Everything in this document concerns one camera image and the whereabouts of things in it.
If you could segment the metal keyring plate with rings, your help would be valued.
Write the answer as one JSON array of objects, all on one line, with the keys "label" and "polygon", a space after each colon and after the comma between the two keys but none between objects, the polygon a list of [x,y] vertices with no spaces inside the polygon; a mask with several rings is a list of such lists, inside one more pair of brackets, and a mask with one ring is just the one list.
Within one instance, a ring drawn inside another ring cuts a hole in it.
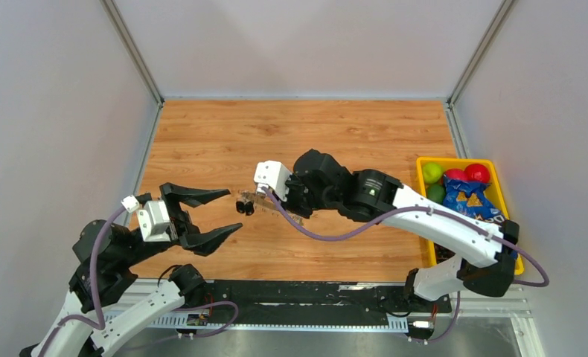
[{"label": "metal keyring plate with rings", "polygon": [[281,212],[269,198],[262,193],[256,193],[254,191],[238,191],[234,206],[238,213],[245,216],[251,216],[255,213],[281,215]]}]

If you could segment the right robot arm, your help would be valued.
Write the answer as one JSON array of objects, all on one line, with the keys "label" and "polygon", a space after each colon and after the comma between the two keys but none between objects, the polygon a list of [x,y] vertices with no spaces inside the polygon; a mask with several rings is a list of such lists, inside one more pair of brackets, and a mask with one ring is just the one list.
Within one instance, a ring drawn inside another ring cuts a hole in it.
[{"label": "right robot arm", "polygon": [[384,172],[349,171],[329,154],[310,149],[289,170],[277,161],[258,165],[259,192],[275,201],[283,215],[310,218],[317,210],[335,210],[361,227],[327,241],[354,237],[373,225],[399,228],[452,251],[429,268],[415,268],[406,278],[405,304],[422,310],[443,295],[461,290],[502,297],[514,282],[519,226],[471,219],[415,192]]}]

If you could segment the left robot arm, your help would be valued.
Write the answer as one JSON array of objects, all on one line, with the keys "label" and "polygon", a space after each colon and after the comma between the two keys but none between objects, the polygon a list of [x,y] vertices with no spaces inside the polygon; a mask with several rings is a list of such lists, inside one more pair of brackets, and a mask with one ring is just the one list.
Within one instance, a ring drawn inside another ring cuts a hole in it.
[{"label": "left robot arm", "polygon": [[137,281],[132,267],[173,246],[206,257],[238,231],[239,224],[201,232],[186,207],[227,196],[229,190],[203,190],[165,183],[161,195],[127,196],[108,219],[91,221],[73,245],[79,266],[65,301],[47,335],[22,349],[22,356],[112,356],[161,316],[195,311],[196,325],[207,323],[217,302],[190,265],[174,265],[154,291],[112,320],[104,312]]}]

